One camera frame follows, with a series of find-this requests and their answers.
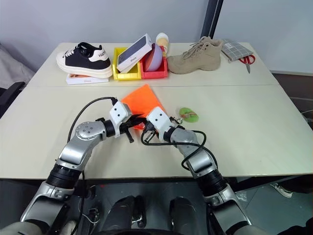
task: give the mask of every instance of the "red container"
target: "red container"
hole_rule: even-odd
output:
[[[166,54],[164,53],[164,48],[163,46],[160,46],[161,50],[163,51],[163,61],[160,65],[160,67],[154,71],[154,72],[144,72],[144,63],[146,61],[146,56],[145,55],[140,61],[140,72],[141,72],[141,79],[154,79],[154,78],[165,78],[167,77],[167,61],[166,61]]]

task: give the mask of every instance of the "plaid cloth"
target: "plaid cloth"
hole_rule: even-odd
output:
[[[230,59],[230,61],[235,61],[253,54],[251,50],[233,40],[223,39],[223,41],[224,45],[222,47],[222,52]]]

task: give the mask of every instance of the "scissors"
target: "scissors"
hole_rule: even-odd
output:
[[[255,56],[254,55],[248,55],[248,56],[245,56],[243,58],[240,58],[239,60],[241,63],[244,63],[246,65],[246,70],[248,70],[248,73],[250,73],[250,65],[252,65],[254,63]]]

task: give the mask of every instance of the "green keychain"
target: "green keychain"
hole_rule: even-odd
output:
[[[186,122],[197,122],[199,120],[199,116],[189,108],[181,108],[179,115]]]

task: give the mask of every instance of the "white table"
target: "white table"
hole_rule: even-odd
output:
[[[145,83],[169,115],[177,116],[183,106],[199,115],[198,122],[183,125],[207,134],[206,146],[215,154],[223,176],[313,173],[313,133],[257,55],[251,74],[240,62],[229,64],[222,57],[216,71],[68,86],[54,58],[65,46],[71,45],[57,47],[0,119],[0,178],[45,179],[66,143],[73,119],[86,103],[101,96],[121,99]],[[105,44],[109,55],[113,46],[125,45]],[[187,48],[188,44],[171,45],[172,52]],[[107,118],[110,107],[110,102],[97,102],[78,123]],[[126,136],[100,143],[88,162],[86,178],[191,177],[181,168],[182,155],[175,148],[144,146],[140,133],[131,133],[132,144]]]

